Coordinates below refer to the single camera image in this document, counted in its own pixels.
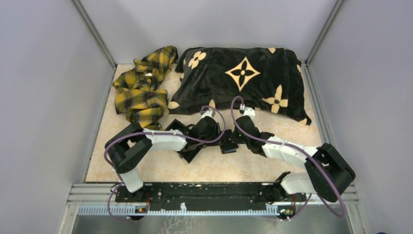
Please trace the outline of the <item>black blue card holder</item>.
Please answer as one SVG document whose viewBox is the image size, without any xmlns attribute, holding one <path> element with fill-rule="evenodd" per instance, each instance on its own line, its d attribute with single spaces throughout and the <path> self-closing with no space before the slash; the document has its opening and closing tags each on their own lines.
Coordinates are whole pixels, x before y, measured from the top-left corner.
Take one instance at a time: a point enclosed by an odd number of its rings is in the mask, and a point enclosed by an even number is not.
<svg viewBox="0 0 413 234">
<path fill-rule="evenodd" d="M 223 136 L 220 138 L 220 149 L 222 154 L 235 153 L 238 149 L 238 144 L 232 141 L 232 130 L 223 131 Z"/>
</svg>

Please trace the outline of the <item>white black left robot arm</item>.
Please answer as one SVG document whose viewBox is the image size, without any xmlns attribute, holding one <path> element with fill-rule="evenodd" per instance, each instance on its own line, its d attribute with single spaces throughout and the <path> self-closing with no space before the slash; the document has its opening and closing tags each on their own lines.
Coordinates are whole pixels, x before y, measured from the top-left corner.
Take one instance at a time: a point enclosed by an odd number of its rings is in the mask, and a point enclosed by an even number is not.
<svg viewBox="0 0 413 234">
<path fill-rule="evenodd" d="M 125 184 L 127 196 L 139 202 L 145 198 L 146 188 L 136 167 L 148 152 L 175 151 L 190 163 L 202 148 L 220 145 L 223 135 L 219 123 L 210 116 L 190 125 L 175 119 L 163 131 L 132 123 L 105 144 L 104 155 Z"/>
</svg>

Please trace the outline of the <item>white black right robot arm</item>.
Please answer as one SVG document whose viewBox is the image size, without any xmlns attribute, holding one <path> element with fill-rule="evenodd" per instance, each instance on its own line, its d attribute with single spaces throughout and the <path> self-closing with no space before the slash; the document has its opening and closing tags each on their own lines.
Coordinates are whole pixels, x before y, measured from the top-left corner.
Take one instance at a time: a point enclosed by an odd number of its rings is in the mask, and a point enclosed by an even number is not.
<svg viewBox="0 0 413 234">
<path fill-rule="evenodd" d="M 260 132 L 249 116 L 236 119 L 234 139 L 254 154 L 294 164 L 305 171 L 288 173 L 274 188 L 275 197 L 287 201 L 296 193 L 313 193 L 329 202 L 350 186 L 356 173 L 337 149 L 324 143 L 319 147 L 299 145 L 272 133 Z"/>
</svg>

